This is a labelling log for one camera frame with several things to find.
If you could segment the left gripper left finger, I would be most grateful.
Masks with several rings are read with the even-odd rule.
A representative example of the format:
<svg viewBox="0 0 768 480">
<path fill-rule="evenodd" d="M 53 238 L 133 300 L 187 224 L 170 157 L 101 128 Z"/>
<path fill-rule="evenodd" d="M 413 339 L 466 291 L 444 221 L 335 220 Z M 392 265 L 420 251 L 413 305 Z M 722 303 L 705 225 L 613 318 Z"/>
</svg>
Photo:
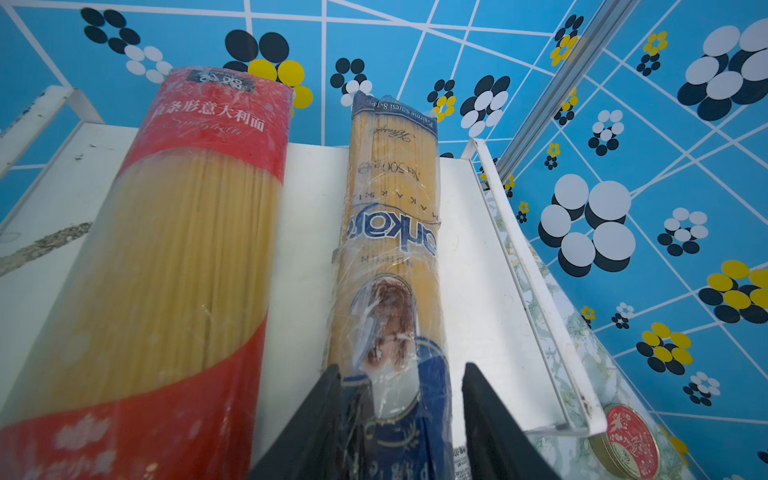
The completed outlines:
<svg viewBox="0 0 768 480">
<path fill-rule="evenodd" d="M 249 479 L 334 479 L 341 409 L 339 368 L 324 371 Z"/>
</svg>

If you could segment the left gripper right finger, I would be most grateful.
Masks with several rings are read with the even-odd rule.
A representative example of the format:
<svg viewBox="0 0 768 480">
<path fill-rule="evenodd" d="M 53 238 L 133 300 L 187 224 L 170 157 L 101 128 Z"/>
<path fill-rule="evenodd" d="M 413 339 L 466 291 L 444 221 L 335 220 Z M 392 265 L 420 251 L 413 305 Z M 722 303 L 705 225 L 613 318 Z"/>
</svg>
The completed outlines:
<svg viewBox="0 0 768 480">
<path fill-rule="evenodd" d="M 559 479 L 474 363 L 465 366 L 462 396 L 474 479 Z"/>
</svg>

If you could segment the blue clear spaghetti bag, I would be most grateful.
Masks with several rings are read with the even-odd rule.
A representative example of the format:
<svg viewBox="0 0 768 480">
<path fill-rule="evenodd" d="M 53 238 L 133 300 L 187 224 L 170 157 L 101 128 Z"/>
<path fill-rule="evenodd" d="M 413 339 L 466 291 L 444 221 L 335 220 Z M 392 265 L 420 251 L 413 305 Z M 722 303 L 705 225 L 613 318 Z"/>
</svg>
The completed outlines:
<svg viewBox="0 0 768 480">
<path fill-rule="evenodd" d="M 354 96 L 343 220 L 326 350 L 341 381 L 339 477 L 450 479 L 435 118 Z"/>
</svg>

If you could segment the red spaghetti bag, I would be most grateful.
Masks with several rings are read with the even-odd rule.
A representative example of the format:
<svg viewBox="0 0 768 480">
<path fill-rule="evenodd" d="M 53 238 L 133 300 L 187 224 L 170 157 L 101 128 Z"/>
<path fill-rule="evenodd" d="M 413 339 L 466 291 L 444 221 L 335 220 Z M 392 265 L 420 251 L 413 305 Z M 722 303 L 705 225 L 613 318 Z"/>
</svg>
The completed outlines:
<svg viewBox="0 0 768 480">
<path fill-rule="evenodd" d="M 166 78 L 2 409 L 3 478 L 245 477 L 293 101 Z"/>
</svg>

